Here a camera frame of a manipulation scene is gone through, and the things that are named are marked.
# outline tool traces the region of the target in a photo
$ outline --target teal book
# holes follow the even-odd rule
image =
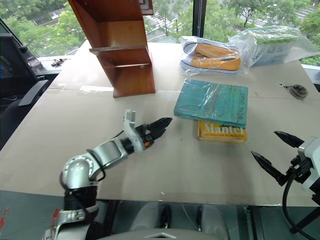
[[[185,79],[173,113],[181,118],[245,128],[247,107],[245,86]]]

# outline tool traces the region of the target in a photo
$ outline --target table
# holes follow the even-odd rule
[[[179,44],[150,43],[156,94],[113,98],[112,88],[87,43],[65,66],[0,152],[0,190],[62,196],[58,176],[65,162],[94,148],[123,128],[126,108],[136,125],[173,117],[152,148],[132,154],[107,171],[103,199],[210,204],[281,204],[280,187],[252,157],[261,153],[284,172],[297,150],[273,131],[307,139],[320,136],[320,95],[299,62],[252,68],[236,76],[194,75],[193,79],[249,87],[244,145],[197,140],[196,121],[173,116],[185,76]],[[301,84],[300,101],[275,82]],[[293,184],[288,206],[315,206],[311,193]]]

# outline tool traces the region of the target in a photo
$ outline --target sneaker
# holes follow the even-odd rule
[[[180,66],[192,74],[212,74],[235,75],[239,71],[241,60],[239,56],[224,56],[217,58],[204,57],[196,53],[194,56],[186,56],[180,61]]]
[[[196,36],[188,37],[182,44],[182,48],[186,54],[194,52],[195,50],[209,58],[239,54],[239,50],[236,46],[218,41],[210,41]]]

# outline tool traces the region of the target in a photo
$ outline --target chair armrest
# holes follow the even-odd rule
[[[19,103],[19,107],[28,106],[33,104],[33,102],[39,97],[49,86],[49,80],[38,81],[32,88],[24,95]]]

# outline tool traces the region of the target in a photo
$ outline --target plastic package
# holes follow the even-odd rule
[[[247,124],[248,88],[185,79],[173,114],[237,128]]]
[[[250,68],[281,64],[318,55],[315,46],[289,26],[248,28],[229,39],[240,51],[242,63]]]
[[[235,75],[240,69],[239,50],[234,45],[197,36],[182,36],[180,42],[184,51],[180,66],[188,76]]]

